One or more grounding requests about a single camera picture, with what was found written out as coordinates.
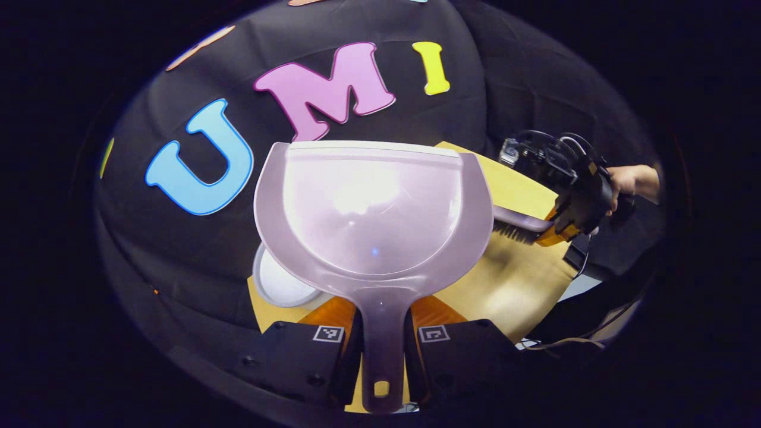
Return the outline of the pink plastic dustpan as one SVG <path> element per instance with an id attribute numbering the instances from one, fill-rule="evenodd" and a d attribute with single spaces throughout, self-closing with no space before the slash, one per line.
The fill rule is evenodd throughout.
<path id="1" fill-rule="evenodd" d="M 396 412 L 411 304 L 467 274 L 492 235 L 476 155 L 378 141 L 275 143 L 253 211 L 280 266 L 359 310 L 363 407 Z"/>

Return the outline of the wooden desktop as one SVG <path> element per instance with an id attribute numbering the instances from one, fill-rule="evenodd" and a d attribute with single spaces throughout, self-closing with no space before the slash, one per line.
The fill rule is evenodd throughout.
<path id="1" fill-rule="evenodd" d="M 546 215 L 554 195 L 546 188 L 489 158 L 454 144 L 435 148 L 476 155 L 492 197 L 492 206 L 525 214 Z M 573 270 L 562 260 L 567 244 L 542 247 L 516 242 L 492 230 L 484 254 L 453 285 L 436 292 L 464 315 L 493 320 L 502 333 L 517 341 L 549 313 L 571 283 Z"/>

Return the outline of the small pink broom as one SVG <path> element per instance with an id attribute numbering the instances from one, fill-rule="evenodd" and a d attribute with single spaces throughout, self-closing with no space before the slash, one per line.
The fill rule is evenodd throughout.
<path id="1" fill-rule="evenodd" d="M 493 231 L 523 244 L 533 244 L 554 224 L 502 206 L 492 206 Z"/>

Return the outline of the white ribbed garbage bin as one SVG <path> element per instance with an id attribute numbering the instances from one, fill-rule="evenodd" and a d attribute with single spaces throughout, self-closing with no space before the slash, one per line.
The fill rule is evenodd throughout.
<path id="1" fill-rule="evenodd" d="M 259 244 L 253 259 L 253 284 L 257 294 L 267 303 L 278 308 L 316 308 L 325 303 L 328 295 L 306 285 L 288 273 L 269 254 L 264 244 Z"/>

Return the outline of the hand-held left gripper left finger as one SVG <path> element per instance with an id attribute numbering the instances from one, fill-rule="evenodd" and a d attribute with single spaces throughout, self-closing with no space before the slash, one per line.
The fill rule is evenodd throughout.
<path id="1" fill-rule="evenodd" d="M 362 350 L 359 311 L 334 297 L 297 322 L 273 322 L 240 354 L 240 377 L 289 400 L 343 410 L 354 401 Z"/>

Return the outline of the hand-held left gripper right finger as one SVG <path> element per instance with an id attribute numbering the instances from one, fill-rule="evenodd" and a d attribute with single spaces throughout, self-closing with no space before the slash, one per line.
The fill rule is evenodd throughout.
<path id="1" fill-rule="evenodd" d="M 524 358 L 489 319 L 465 317 L 435 296 L 411 304 L 404 325 L 408 397 L 422 409 L 512 395 Z"/>

